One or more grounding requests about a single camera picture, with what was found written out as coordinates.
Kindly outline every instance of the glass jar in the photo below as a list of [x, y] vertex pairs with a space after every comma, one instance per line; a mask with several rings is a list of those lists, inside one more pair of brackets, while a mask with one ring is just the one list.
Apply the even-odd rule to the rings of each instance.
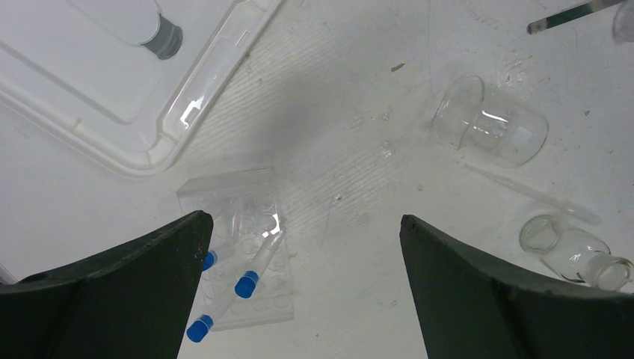
[[526, 222], [520, 245], [525, 252], [537, 254], [559, 277], [606, 290], [619, 290], [630, 282], [634, 267], [629, 260], [612, 256], [608, 245], [595, 235], [552, 215]]

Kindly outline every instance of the scratch mark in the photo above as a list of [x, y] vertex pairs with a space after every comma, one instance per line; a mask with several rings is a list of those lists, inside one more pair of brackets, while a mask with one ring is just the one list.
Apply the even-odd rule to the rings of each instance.
[[476, 22], [487, 26], [494, 26], [499, 23], [497, 19], [489, 16], [486, 11], [482, 10], [477, 5], [474, 5], [473, 0], [461, 0], [461, 3], [467, 10], [467, 13], [469, 13], [469, 16]]
[[328, 234], [328, 224], [330, 223], [330, 211], [333, 209], [334, 202], [330, 202], [328, 206], [328, 214], [326, 214], [326, 228], [324, 228], [324, 235], [321, 238], [321, 244], [319, 245], [319, 249], [324, 248], [324, 242], [326, 242], [326, 235]]
[[392, 301], [392, 303], [389, 303], [389, 304], [385, 304], [385, 302], [382, 301], [381, 303], [378, 304], [378, 306], [381, 307], [381, 310], [379, 310], [380, 312], [383, 311], [382, 310], [383, 308], [394, 308], [396, 307], [396, 305], [398, 305], [397, 301]]
[[396, 66], [392, 67], [391, 71], [392, 71], [393, 73], [395, 73], [396, 71], [399, 71], [400, 69], [402, 69], [402, 68], [403, 68], [403, 66], [405, 66], [405, 64], [400, 63], [400, 64], [398, 64], [398, 65], [396, 65]]
[[434, 96], [434, 82], [431, 80], [431, 51], [429, 50], [429, 38], [431, 36], [431, 0], [427, 3], [427, 74], [429, 76], [429, 90]]
[[20, 135], [22, 135], [23, 138], [25, 139], [29, 139], [29, 136], [26, 134], [26, 132], [23, 132], [20, 128], [18, 128], [18, 126], [14, 126], [13, 127]]
[[572, 29], [575, 31], [575, 49], [578, 50], [579, 49], [579, 38], [577, 37], [576, 29], [575, 28], [572, 28]]
[[350, 129], [353, 131], [357, 131], [363, 127], [363, 123], [366, 121], [363, 119], [363, 115], [361, 113], [356, 113], [354, 118], [352, 119], [352, 125], [350, 125]]
[[545, 6], [543, 6], [543, 5], [542, 5], [539, 1], [537, 1], [537, 0], [533, 0], [533, 2], [534, 2], [535, 4], [537, 4], [537, 5], [539, 5], [542, 9], [544, 9], [544, 10], [548, 10], [548, 9], [547, 9]]

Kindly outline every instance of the bottle neck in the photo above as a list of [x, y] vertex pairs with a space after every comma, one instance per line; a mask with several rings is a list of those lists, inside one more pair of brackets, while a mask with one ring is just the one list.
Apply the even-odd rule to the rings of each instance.
[[595, 252], [581, 278], [590, 286], [605, 290], [619, 290], [630, 282], [634, 265], [625, 258], [614, 257], [604, 252]]

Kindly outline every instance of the debris speck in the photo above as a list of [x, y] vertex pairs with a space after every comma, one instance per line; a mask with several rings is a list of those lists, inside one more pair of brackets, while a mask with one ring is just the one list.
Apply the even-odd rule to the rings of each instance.
[[405, 64], [401, 63], [401, 64], [398, 64], [398, 65], [392, 67], [391, 70], [392, 70], [393, 73], [395, 73], [396, 71], [399, 71], [400, 69], [402, 69], [403, 66], [405, 66]]
[[390, 142], [385, 142], [383, 144], [383, 157], [385, 159], [388, 159], [389, 157], [392, 156], [392, 144]]

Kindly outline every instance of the glass beaker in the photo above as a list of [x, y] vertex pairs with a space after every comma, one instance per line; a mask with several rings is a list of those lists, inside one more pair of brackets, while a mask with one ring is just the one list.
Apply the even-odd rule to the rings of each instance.
[[438, 140], [502, 167], [527, 163], [548, 133], [546, 118], [518, 99], [487, 86], [479, 76], [449, 87], [434, 117]]

